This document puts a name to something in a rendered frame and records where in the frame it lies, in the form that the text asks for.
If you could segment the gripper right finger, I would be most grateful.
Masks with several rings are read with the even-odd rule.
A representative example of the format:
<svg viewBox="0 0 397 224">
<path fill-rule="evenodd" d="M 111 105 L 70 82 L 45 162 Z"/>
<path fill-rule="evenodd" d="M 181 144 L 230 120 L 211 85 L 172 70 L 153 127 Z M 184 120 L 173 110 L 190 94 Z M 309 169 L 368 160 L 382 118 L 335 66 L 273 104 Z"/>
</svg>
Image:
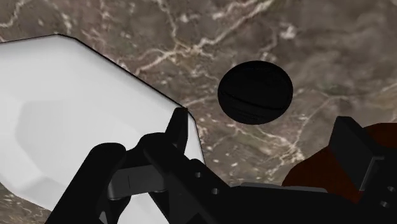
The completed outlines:
<svg viewBox="0 0 397 224">
<path fill-rule="evenodd" d="M 360 206 L 397 214 L 397 149 L 377 143 L 349 116 L 336 118 L 328 147 L 362 193 Z"/>
</svg>

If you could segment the dark red round object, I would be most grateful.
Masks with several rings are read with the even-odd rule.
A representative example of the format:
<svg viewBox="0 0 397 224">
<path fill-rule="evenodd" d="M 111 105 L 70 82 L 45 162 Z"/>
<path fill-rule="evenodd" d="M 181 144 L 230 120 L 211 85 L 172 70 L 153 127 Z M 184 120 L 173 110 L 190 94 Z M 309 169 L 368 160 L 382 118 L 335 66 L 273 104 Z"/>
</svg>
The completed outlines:
<svg viewBox="0 0 397 224">
<path fill-rule="evenodd" d="M 376 123 L 365 127 L 365 130 L 377 143 L 397 150 L 397 123 Z M 328 147 L 296 164 L 286 175 L 282 186 L 324 188 L 353 203 L 359 202 L 363 196 L 363 192 L 351 183 Z"/>
</svg>

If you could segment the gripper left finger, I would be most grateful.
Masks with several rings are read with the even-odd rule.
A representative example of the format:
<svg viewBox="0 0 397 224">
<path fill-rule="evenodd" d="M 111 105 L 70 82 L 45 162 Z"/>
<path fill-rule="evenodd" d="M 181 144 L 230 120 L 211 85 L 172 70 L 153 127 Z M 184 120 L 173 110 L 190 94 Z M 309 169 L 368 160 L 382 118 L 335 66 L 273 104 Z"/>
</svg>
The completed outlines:
<svg viewBox="0 0 397 224">
<path fill-rule="evenodd" d="M 229 186 L 184 152 L 188 112 L 176 108 L 165 132 L 91 149 L 45 224 L 119 224 L 133 195 L 148 193 L 169 224 L 230 224 Z"/>
</svg>

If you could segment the white angular plate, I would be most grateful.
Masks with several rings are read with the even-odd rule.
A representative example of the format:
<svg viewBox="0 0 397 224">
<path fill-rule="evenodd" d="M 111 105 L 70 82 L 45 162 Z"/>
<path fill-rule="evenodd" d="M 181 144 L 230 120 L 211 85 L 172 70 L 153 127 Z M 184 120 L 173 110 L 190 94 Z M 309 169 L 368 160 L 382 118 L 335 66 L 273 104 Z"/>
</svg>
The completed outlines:
<svg viewBox="0 0 397 224">
<path fill-rule="evenodd" d="M 131 150 L 144 135 L 165 132 L 176 108 L 185 107 L 74 38 L 1 43 L 0 183 L 52 213 L 92 148 L 120 143 Z M 184 154 L 205 165 L 187 112 Z M 140 193 L 119 224 L 169 222 Z"/>
</svg>

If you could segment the black round ball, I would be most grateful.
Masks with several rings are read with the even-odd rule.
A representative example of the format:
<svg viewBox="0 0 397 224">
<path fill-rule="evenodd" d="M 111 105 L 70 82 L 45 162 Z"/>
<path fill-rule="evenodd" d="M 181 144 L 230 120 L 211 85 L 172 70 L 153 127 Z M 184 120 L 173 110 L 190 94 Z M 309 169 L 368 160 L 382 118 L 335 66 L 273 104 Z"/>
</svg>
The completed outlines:
<svg viewBox="0 0 397 224">
<path fill-rule="evenodd" d="M 289 108 L 293 84 L 281 67 L 262 60 L 243 62 L 225 73 L 218 85 L 218 102 L 236 122 L 272 122 Z"/>
</svg>

